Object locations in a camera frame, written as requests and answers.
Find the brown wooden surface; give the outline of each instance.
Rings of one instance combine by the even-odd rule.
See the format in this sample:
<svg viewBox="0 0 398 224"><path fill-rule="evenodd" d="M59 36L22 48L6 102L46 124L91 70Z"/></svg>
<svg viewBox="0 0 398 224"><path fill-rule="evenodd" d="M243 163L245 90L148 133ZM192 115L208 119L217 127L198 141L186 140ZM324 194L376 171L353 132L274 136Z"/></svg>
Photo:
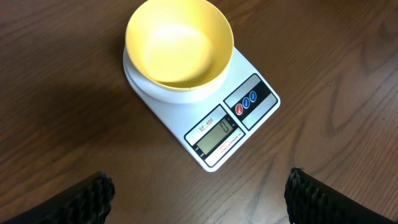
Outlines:
<svg viewBox="0 0 398 224"><path fill-rule="evenodd" d="M293 166L398 219L398 1L212 1L282 98L215 173L127 84L142 2L0 1L0 221L103 170L107 223L287 223Z"/></svg>

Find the textured black material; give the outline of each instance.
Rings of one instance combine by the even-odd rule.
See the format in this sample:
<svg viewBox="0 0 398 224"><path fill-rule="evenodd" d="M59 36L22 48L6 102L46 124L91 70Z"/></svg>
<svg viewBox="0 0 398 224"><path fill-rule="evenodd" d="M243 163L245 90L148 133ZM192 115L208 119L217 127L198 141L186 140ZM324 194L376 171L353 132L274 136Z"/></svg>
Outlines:
<svg viewBox="0 0 398 224"><path fill-rule="evenodd" d="M289 222L295 224L397 224L307 175L290 171L285 188Z"/></svg>
<svg viewBox="0 0 398 224"><path fill-rule="evenodd" d="M3 224L103 224L114 195L112 179L98 172Z"/></svg>

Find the red button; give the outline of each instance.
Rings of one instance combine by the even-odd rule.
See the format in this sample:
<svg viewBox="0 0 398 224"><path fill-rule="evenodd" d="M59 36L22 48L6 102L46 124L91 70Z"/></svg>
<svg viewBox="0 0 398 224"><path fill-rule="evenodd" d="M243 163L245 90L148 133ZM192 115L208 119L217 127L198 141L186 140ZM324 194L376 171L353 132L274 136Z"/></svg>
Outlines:
<svg viewBox="0 0 398 224"><path fill-rule="evenodd" d="M241 115L241 114L243 113L243 106L242 106L242 104L238 103L238 104L235 106L235 113L236 113L237 115Z"/></svg>

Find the kitchen scale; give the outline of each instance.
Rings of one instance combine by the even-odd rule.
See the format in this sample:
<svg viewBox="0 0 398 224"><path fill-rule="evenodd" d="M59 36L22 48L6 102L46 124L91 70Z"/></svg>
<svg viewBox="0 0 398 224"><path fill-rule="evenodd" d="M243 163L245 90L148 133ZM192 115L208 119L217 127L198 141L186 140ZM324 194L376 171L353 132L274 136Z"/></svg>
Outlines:
<svg viewBox="0 0 398 224"><path fill-rule="evenodd" d="M276 92L236 48L224 82L192 91L170 91L148 80L126 49L123 64L134 91L208 172L220 168L280 106Z"/></svg>

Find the lcd display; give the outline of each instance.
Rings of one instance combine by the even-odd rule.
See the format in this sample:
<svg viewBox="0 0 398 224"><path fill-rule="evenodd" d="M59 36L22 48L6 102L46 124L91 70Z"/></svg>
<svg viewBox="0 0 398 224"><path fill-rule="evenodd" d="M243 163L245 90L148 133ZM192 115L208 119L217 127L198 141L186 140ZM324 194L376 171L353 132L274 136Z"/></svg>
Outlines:
<svg viewBox="0 0 398 224"><path fill-rule="evenodd" d="M197 145L207 155L232 130L227 120L222 119Z"/></svg>

